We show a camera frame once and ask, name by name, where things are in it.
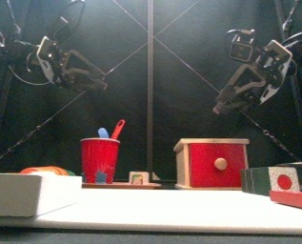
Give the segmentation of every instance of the white box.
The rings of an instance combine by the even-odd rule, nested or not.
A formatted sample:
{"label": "white box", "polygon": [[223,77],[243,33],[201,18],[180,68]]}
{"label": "white box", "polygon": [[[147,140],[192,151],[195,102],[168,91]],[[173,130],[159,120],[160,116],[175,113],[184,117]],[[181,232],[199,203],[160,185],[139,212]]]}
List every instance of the white box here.
{"label": "white box", "polygon": [[80,191],[80,176],[0,173],[0,216],[48,213],[73,204]]}

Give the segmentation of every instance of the wooden tray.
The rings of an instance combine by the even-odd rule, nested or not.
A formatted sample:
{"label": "wooden tray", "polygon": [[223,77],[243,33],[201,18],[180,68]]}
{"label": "wooden tray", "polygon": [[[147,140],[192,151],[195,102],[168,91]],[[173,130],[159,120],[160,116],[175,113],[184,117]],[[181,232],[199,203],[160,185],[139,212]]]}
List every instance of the wooden tray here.
{"label": "wooden tray", "polygon": [[148,183],[147,185],[133,185],[127,182],[113,182],[112,184],[96,184],[96,183],[83,183],[81,188],[84,189],[140,189],[140,190],[153,190],[160,189],[160,184]]}

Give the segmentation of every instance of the orange object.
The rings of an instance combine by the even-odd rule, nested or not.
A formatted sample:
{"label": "orange object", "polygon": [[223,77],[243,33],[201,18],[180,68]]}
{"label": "orange object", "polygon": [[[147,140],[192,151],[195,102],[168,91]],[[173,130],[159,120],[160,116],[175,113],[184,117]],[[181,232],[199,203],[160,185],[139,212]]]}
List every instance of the orange object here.
{"label": "orange object", "polygon": [[56,166],[32,167],[23,169],[19,173],[53,172],[57,175],[68,175],[68,172]]}

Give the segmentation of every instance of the red cup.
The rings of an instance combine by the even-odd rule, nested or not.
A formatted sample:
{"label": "red cup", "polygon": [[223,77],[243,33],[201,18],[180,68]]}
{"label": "red cup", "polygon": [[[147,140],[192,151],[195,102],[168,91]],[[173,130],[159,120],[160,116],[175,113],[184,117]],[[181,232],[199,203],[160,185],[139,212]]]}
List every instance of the red cup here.
{"label": "red cup", "polygon": [[81,169],[85,183],[96,183],[99,174],[112,184],[120,141],[107,138],[85,138],[81,143]]}

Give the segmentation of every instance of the red box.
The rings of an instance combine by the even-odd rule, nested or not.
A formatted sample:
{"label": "red box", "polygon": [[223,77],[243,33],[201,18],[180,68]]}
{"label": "red box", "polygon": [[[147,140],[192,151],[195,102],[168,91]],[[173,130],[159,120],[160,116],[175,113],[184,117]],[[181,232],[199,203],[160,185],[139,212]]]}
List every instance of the red box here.
{"label": "red box", "polygon": [[248,139],[181,138],[173,147],[179,189],[240,190]]}

